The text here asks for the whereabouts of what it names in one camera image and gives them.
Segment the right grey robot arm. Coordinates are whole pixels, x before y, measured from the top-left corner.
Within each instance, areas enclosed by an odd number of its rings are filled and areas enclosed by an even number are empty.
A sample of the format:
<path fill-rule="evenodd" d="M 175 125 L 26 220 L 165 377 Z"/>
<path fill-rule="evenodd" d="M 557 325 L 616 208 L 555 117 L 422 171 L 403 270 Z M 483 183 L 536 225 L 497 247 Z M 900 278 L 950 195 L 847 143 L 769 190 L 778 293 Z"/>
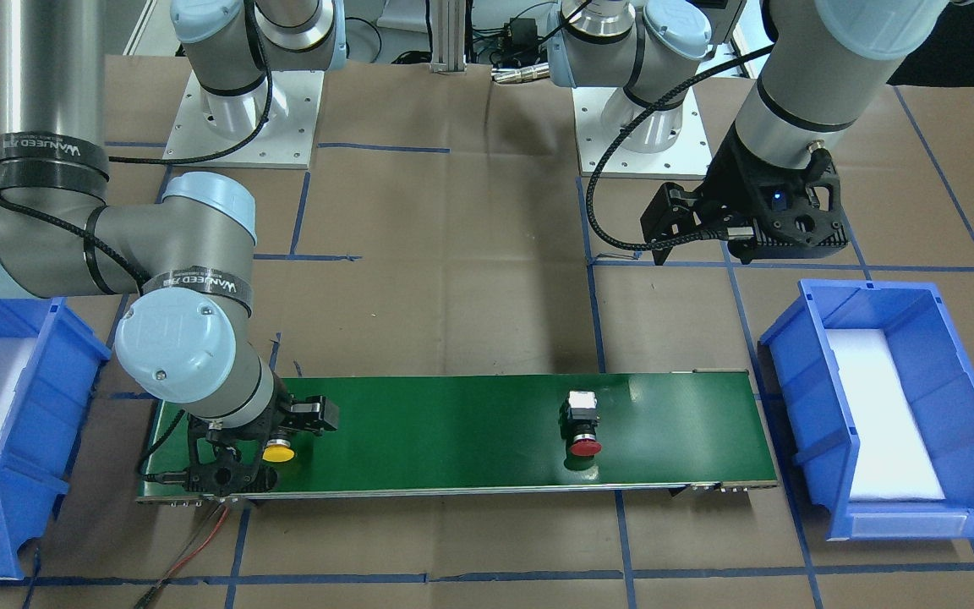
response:
<path fill-rule="evenodd" d="M 254 349 L 254 197 L 189 171 L 158 204 L 111 206 L 101 1 L 0 3 L 0 299 L 135 294 L 115 347 L 189 416 L 189 463 L 148 482 L 229 497 L 277 486 L 294 433 L 337 427 Z"/>

